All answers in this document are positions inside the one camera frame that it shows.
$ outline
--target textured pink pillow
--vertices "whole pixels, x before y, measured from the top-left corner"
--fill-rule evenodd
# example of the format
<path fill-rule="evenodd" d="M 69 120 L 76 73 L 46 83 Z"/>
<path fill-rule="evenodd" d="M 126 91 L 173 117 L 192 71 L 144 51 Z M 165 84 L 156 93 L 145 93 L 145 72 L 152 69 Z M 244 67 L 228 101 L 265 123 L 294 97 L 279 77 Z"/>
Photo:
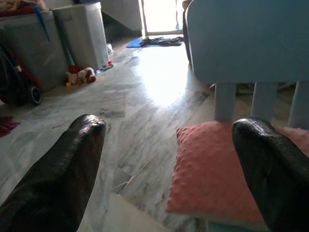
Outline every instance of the textured pink pillow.
<path fill-rule="evenodd" d="M 231 123 L 206 122 L 177 130 L 178 156 L 166 211 L 264 224 L 232 142 Z M 309 131 L 279 128 L 307 156 Z"/>

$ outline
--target stroller wheel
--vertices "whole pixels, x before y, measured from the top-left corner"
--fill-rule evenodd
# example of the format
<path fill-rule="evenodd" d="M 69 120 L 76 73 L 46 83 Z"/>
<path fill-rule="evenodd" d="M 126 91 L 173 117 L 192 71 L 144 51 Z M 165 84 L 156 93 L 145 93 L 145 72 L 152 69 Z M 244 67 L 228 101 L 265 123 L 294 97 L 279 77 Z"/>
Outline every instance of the stroller wheel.
<path fill-rule="evenodd" d="M 29 86 L 27 96 L 29 102 L 33 105 L 39 105 L 42 102 L 41 91 L 36 86 Z"/>

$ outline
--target stuffed toy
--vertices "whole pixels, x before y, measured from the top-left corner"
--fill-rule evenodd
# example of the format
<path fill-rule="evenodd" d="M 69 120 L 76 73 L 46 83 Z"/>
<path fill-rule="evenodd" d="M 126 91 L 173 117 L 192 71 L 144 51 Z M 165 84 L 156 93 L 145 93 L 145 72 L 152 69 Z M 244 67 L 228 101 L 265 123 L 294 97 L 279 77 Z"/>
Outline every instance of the stuffed toy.
<path fill-rule="evenodd" d="M 85 68 L 79 71 L 77 75 L 84 83 L 93 83 L 96 81 L 95 71 L 92 68 Z"/>
<path fill-rule="evenodd" d="M 96 81 L 95 71 L 92 68 L 86 68 L 78 73 L 66 72 L 68 76 L 67 86 L 75 84 L 81 85 L 82 83 L 93 83 Z"/>

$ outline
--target chair backrest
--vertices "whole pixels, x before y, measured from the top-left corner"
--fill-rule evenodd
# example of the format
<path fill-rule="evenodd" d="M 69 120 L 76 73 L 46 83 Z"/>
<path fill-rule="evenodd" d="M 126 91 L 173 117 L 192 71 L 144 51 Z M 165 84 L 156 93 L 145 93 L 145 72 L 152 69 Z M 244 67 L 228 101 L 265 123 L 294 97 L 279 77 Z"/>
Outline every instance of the chair backrest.
<path fill-rule="evenodd" d="M 297 82 L 288 126 L 309 129 L 309 1 L 194 0 L 196 77 L 216 83 L 215 120 L 231 121 L 236 83 L 255 83 L 252 116 L 271 120 L 278 82 Z"/>

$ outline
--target dark cloth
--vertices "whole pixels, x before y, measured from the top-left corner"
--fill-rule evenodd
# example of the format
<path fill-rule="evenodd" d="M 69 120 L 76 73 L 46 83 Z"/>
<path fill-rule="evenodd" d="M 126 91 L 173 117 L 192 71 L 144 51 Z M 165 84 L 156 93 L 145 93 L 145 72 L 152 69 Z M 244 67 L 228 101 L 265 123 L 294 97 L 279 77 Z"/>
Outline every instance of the dark cloth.
<path fill-rule="evenodd" d="M 140 45 L 160 45 L 160 46 L 180 46 L 182 45 L 183 37 L 179 36 L 172 39 L 165 39 L 164 37 L 158 37 L 150 39 L 148 36 L 145 39 L 142 39 Z"/>

